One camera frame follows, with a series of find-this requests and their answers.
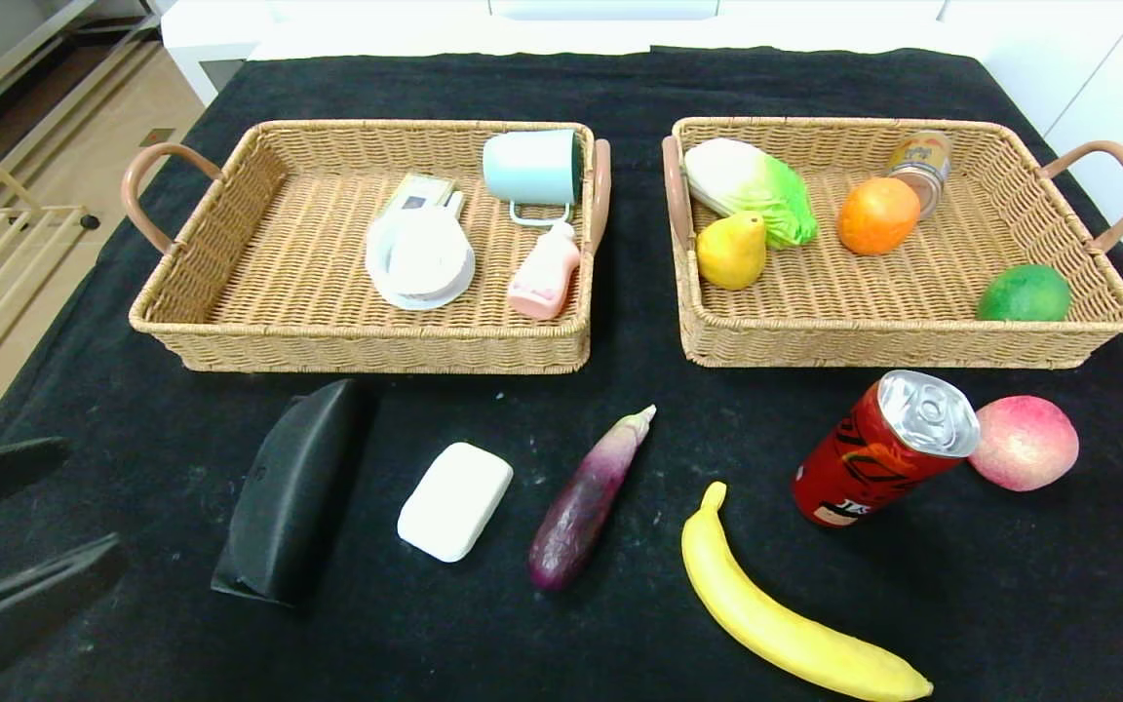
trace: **black tablecloth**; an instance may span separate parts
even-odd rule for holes
[[[1077,467],[1015,494],[964,466],[858,528],[794,510],[794,468],[883,370],[714,372],[678,345],[660,138],[687,115],[946,117],[1008,125],[1052,154],[971,58],[775,49],[249,63],[186,142],[222,163],[262,120],[575,120],[614,148],[592,361],[560,377],[366,377],[378,409],[311,605],[207,583],[240,480],[312,374],[183,370],[130,331],[157,254],[128,224],[0,403],[0,445],[62,435],[66,467],[0,505],[0,577],[117,530],[111,594],[0,676],[0,699],[834,699],[761,662],[691,591],[678,534],[714,478],[749,575],[802,613],[902,654],[938,699],[1123,699],[1123,336],[1072,372],[941,372],[977,405],[1046,395]],[[143,197],[177,231],[207,182],[170,163]],[[1105,222],[1061,190],[1092,231]],[[1123,274],[1123,248],[1112,255]],[[527,548],[576,463],[621,414],[660,413],[578,585],[540,595]],[[454,440],[513,483],[476,548],[445,565],[395,519]]]

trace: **peach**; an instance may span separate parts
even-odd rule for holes
[[[1016,492],[1056,483],[1077,462],[1074,423],[1051,401],[1003,396],[977,410],[982,439],[968,462],[999,487]]]

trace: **white soap bar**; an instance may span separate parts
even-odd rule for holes
[[[441,450],[402,505],[396,534],[446,564],[471,551],[509,487],[513,468],[494,454],[458,443]]]

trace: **brown leather handle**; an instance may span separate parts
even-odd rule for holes
[[[612,180],[612,156],[610,140],[596,139],[595,183],[592,195],[592,254],[601,246],[605,237],[605,226],[610,222],[610,191],[614,188]]]
[[[1113,157],[1115,157],[1115,159],[1117,159],[1120,162],[1120,165],[1123,167],[1122,145],[1115,142],[1088,142],[1086,144],[1078,146],[1077,148],[1074,148],[1068,154],[1058,157],[1056,161],[1052,161],[1052,163],[1049,163],[1046,166],[1039,168],[1038,174],[1041,174],[1041,176],[1048,179],[1056,177],[1058,176],[1058,174],[1065,173],[1065,168],[1074,165],[1075,161],[1079,159],[1084,155],[1089,154],[1089,152],[1106,152],[1106,154],[1111,154]],[[1101,234],[1099,236],[1096,236],[1095,240],[1093,240],[1093,244],[1090,244],[1090,247],[1098,253],[1110,252],[1110,249],[1113,246],[1115,246],[1115,243],[1117,243],[1117,240],[1120,240],[1120,237],[1122,236],[1123,236],[1123,218],[1120,218],[1120,221],[1115,222],[1114,226],[1108,228],[1108,230],[1104,231],[1104,234]]]
[[[669,228],[674,231],[674,240],[684,252],[691,238],[691,195],[687,195],[687,183],[683,180],[683,166],[678,163],[678,139],[665,137],[661,139],[661,161],[665,164],[665,206],[669,212]]]
[[[124,201],[125,212],[128,212],[133,224],[137,226],[138,230],[141,230],[143,235],[146,235],[146,239],[150,240],[150,244],[155,245],[161,254],[168,252],[173,240],[168,239],[167,235],[162,233],[161,228],[150,221],[150,218],[146,217],[137,197],[144,174],[150,170],[152,165],[155,165],[155,161],[168,154],[183,156],[190,164],[202,168],[202,173],[208,174],[211,180],[223,180],[223,172],[218,166],[207,161],[199,152],[193,152],[192,148],[182,144],[170,142],[155,144],[143,148],[141,154],[137,154],[133,163],[129,164],[129,170],[124,172],[124,180],[120,181],[120,200]]]

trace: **eggplant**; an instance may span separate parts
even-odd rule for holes
[[[655,414],[656,404],[649,404],[620,418],[554,499],[527,556],[536,587],[562,590],[583,571]]]

